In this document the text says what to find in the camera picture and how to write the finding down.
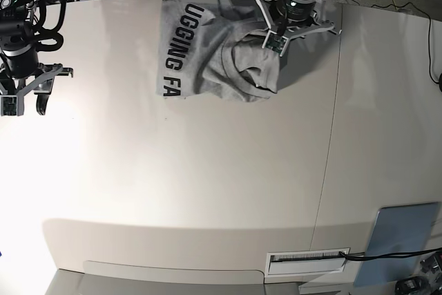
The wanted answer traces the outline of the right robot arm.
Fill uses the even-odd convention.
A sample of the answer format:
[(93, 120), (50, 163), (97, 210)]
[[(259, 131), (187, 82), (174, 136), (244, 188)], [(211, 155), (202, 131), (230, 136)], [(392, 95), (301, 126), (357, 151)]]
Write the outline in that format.
[(55, 78), (73, 76), (62, 64), (43, 64), (39, 53), (59, 50), (68, 0), (1, 0), (1, 115), (22, 116), (27, 94), (45, 115)]

